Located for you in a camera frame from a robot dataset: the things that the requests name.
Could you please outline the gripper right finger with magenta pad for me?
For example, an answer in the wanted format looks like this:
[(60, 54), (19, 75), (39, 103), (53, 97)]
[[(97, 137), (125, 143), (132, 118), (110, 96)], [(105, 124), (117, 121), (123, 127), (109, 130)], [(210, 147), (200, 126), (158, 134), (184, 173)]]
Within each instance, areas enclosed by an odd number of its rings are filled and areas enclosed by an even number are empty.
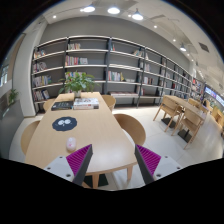
[(150, 184), (182, 169), (170, 156), (160, 156), (140, 145), (135, 145), (135, 156), (145, 184)]

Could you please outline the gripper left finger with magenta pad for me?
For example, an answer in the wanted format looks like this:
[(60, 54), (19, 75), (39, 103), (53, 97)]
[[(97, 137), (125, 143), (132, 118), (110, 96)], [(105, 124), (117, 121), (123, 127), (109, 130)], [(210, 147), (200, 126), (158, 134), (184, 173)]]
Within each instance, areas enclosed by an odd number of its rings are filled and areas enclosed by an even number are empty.
[(67, 157), (56, 157), (44, 170), (81, 186), (92, 155), (92, 145), (87, 145)]

